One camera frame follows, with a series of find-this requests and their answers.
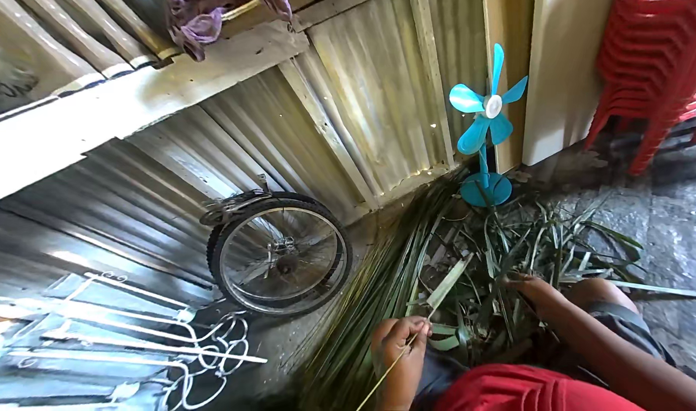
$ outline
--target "fan base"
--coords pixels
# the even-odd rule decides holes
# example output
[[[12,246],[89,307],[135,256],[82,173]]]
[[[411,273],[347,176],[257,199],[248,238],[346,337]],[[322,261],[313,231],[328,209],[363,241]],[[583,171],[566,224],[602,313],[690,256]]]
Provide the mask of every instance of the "fan base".
[[[508,178],[498,174],[489,173],[489,187],[483,189],[485,196],[488,200],[492,201],[491,206],[498,206],[503,202],[506,202],[510,198],[510,193],[513,191],[513,187],[510,184]],[[465,178],[462,182],[462,187],[460,188],[460,194],[464,201],[469,202],[471,205],[476,207],[485,207],[485,199],[478,190],[481,187],[481,174],[476,173]]]

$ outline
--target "red shirt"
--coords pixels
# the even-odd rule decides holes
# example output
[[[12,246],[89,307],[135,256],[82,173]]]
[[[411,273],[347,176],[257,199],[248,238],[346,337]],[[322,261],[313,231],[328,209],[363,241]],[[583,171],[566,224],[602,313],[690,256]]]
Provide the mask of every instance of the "red shirt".
[[[467,371],[435,411],[644,411],[598,386],[532,366],[489,364]]]

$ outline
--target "red plastic chair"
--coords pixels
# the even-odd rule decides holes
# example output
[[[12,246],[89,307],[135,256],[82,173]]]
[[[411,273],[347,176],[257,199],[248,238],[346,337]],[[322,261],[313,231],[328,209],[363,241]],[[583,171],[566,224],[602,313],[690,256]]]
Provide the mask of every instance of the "red plastic chair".
[[[597,56],[607,82],[585,147],[610,116],[650,125],[629,173],[641,173],[670,128],[696,116],[696,0],[617,0]],[[696,143],[696,132],[691,143]]]

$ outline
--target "bicycle tire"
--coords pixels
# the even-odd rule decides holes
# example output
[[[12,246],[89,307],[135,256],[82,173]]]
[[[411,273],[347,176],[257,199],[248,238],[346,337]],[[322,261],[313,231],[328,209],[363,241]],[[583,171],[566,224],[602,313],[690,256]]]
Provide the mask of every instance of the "bicycle tire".
[[[318,304],[315,304],[313,306],[308,307],[307,309],[300,310],[297,312],[287,312],[287,313],[280,313],[280,312],[274,312],[274,311],[268,311],[268,310],[262,310],[259,308],[256,308],[254,306],[246,306],[239,300],[238,295],[234,295],[234,292],[232,291],[231,288],[229,288],[226,283],[225,279],[222,277],[221,272],[220,272],[220,267],[221,267],[221,254],[222,250],[224,248],[225,241],[231,233],[236,229],[242,222],[245,220],[248,220],[251,218],[253,215],[270,210],[270,209],[278,209],[280,207],[295,207],[299,209],[304,209],[308,210],[314,213],[319,214],[321,217],[325,218],[328,220],[335,228],[336,234],[340,235],[342,242],[338,241],[337,244],[340,245],[341,249],[336,249],[336,255],[339,252],[342,252],[343,255],[345,256],[344,258],[344,264],[345,267],[343,268],[343,274],[338,278],[338,281],[335,283],[335,285],[330,289],[330,291],[327,293],[327,297],[325,297],[323,300],[319,301]],[[212,238],[216,238],[214,246],[210,248],[210,251],[207,250],[207,258],[208,258],[208,265],[209,269],[211,270],[211,275],[214,277],[214,281],[216,282],[216,285],[219,287],[219,290],[222,292],[225,298],[229,298],[231,301],[233,301],[236,304],[239,304],[240,306],[243,306],[244,308],[250,309],[255,312],[261,312],[263,314],[268,314],[274,317],[297,317],[299,315],[307,314],[308,312],[313,312],[319,307],[323,306],[324,304],[328,303],[330,300],[335,297],[335,295],[343,288],[343,285],[345,285],[346,280],[348,279],[348,276],[350,275],[350,270],[353,264],[353,248],[351,247],[350,242],[348,241],[347,234],[345,231],[345,227],[338,221],[334,215],[327,210],[325,207],[318,205],[314,202],[304,202],[304,201],[299,201],[299,200],[293,200],[291,198],[270,198],[264,201],[256,202],[255,204],[249,205],[245,207],[244,209],[240,210],[238,215],[233,216],[233,218],[221,229],[218,229],[215,227],[211,231],[211,235],[209,236],[209,241],[211,241]],[[335,260],[333,263],[333,266],[331,269],[328,271],[328,273],[325,275],[325,278],[323,281],[327,280],[330,278],[332,273],[334,272],[335,267],[340,263],[340,260]]]
[[[281,198],[281,199],[309,202],[310,204],[315,204],[316,206],[323,207],[325,210],[327,210],[327,207],[325,207],[320,201],[317,201],[312,197],[309,197],[305,194],[300,194],[298,192],[272,191],[272,192],[270,192],[270,194],[272,195],[272,198]],[[219,234],[221,234],[225,225],[226,224],[223,224],[223,223],[219,224],[219,225],[215,225],[214,228],[211,229],[211,234],[208,235],[207,267],[208,267],[208,271],[211,272],[211,275],[213,275],[213,276],[218,275],[214,271],[214,267],[213,267],[214,248],[216,247],[216,242],[219,240]]]

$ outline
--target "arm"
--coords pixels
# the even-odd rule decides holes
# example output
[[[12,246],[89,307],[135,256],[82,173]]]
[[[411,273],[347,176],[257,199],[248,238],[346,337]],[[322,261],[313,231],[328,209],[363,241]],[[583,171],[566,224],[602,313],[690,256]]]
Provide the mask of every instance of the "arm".
[[[539,316],[607,380],[620,396],[647,411],[696,411],[696,380],[638,349],[543,280],[510,282]]]

